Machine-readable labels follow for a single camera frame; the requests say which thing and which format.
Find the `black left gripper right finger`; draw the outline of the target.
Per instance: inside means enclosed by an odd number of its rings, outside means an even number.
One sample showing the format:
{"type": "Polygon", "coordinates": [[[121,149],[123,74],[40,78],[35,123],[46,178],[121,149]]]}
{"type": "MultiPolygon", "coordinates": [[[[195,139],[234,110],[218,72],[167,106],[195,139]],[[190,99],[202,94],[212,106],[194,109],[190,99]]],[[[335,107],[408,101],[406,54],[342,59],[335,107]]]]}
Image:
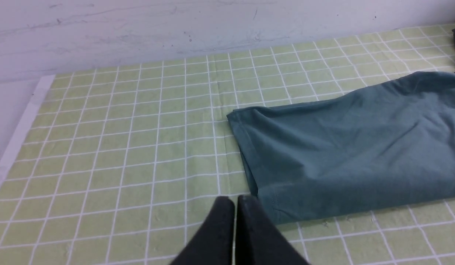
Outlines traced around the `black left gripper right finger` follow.
{"type": "Polygon", "coordinates": [[[237,202],[236,265],[308,265],[267,217],[260,202],[241,195],[237,202]]]}

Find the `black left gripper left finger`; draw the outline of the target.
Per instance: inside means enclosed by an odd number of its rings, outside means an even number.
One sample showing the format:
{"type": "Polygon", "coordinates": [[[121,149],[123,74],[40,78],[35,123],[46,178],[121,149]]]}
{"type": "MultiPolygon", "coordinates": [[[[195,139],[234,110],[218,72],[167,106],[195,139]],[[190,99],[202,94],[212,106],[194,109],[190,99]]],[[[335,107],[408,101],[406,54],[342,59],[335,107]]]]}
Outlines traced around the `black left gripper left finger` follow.
{"type": "Polygon", "coordinates": [[[232,264],[234,216],[232,200],[226,196],[217,197],[205,221],[171,264],[232,264]]]}

